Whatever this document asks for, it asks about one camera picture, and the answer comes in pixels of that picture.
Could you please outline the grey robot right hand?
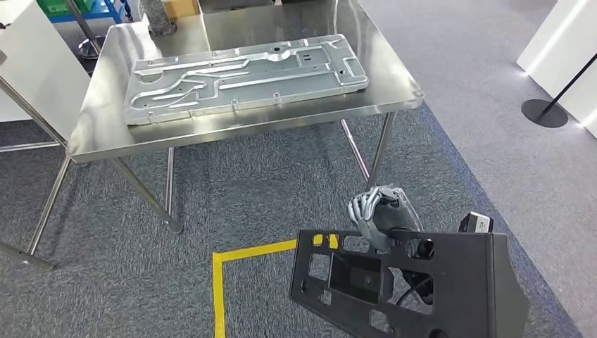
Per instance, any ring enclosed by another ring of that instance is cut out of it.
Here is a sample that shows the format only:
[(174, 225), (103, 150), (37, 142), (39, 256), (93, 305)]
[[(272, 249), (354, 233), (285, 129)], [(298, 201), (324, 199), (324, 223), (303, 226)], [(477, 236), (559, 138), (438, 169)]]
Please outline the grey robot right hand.
[(422, 223), (406, 193), (391, 185), (375, 186), (353, 196), (347, 210), (363, 238), (383, 254), (394, 246), (396, 231), (422, 231)]

